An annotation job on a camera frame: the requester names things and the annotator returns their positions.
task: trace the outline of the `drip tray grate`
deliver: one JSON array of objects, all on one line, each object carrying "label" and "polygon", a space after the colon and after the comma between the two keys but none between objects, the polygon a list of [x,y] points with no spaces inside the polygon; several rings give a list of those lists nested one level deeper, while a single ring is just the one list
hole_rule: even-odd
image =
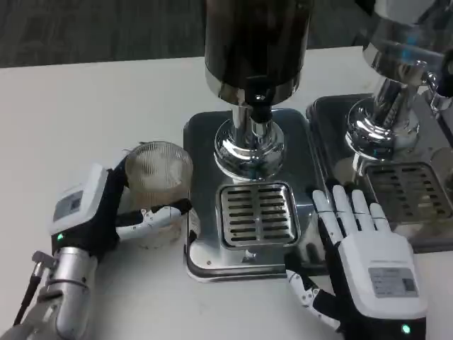
[{"label": "drip tray grate", "polygon": [[228,247],[289,244],[298,237],[294,203],[283,183],[225,186],[219,193]]},{"label": "drip tray grate", "polygon": [[437,177],[425,163],[371,165],[369,185],[391,222],[446,219],[452,209]]}]

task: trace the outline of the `table surface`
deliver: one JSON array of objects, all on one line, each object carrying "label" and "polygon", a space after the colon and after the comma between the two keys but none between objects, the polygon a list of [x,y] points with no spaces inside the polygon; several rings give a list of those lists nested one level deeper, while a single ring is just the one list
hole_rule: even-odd
[{"label": "table surface", "polygon": [[[279,106],[301,112],[320,96],[370,92],[377,75],[361,49],[310,50],[298,92]],[[35,250],[59,193],[93,162],[113,166],[139,141],[182,145],[202,111],[228,109],[209,91],[203,58],[0,69],[0,333],[12,324]],[[428,334],[449,338],[453,252],[416,262],[428,294]],[[307,314],[286,280],[203,284],[189,278],[183,240],[145,250],[121,244],[99,266],[92,339],[340,339]],[[329,288],[327,277],[317,278]]]}]

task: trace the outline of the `cable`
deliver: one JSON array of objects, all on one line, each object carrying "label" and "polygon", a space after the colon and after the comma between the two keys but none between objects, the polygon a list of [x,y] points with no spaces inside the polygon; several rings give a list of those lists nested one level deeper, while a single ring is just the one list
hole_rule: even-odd
[{"label": "cable", "polygon": [[31,301],[35,296],[36,290],[38,289],[38,286],[41,283],[41,278],[42,278],[42,266],[41,263],[37,263],[35,270],[33,271],[33,274],[30,277],[30,282],[28,283],[27,290],[22,299],[21,308],[19,308],[19,311],[17,312],[13,326],[16,326],[21,323],[23,315],[25,314],[25,311],[27,310],[28,306],[30,306]]}]

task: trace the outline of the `floor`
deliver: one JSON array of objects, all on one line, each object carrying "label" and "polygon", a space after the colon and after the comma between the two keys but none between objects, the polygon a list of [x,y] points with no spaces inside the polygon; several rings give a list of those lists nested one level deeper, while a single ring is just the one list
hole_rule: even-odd
[{"label": "floor", "polygon": [[[203,0],[1,0],[0,67],[204,54]],[[349,46],[367,16],[315,0],[309,48]]]}]

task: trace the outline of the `clear plastic cup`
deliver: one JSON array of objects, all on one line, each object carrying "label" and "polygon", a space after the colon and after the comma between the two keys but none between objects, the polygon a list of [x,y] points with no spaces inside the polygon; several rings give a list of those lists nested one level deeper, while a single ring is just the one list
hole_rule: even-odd
[{"label": "clear plastic cup", "polygon": [[[133,149],[126,158],[132,209],[149,209],[188,198],[192,179],[188,153],[170,142],[150,142]],[[151,233],[138,242],[142,247],[159,248],[176,241],[181,234],[179,221]]]}]

